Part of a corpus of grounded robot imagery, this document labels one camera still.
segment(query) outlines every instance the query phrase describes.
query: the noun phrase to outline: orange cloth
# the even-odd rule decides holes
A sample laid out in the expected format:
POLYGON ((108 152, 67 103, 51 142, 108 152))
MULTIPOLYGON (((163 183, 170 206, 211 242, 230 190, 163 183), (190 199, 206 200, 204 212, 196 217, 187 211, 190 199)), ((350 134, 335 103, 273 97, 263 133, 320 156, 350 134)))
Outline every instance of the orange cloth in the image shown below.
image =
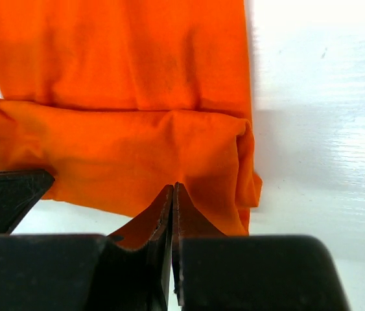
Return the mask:
POLYGON ((180 181, 228 235, 253 173, 242 0, 0 0, 0 170, 47 199, 135 216, 180 181))

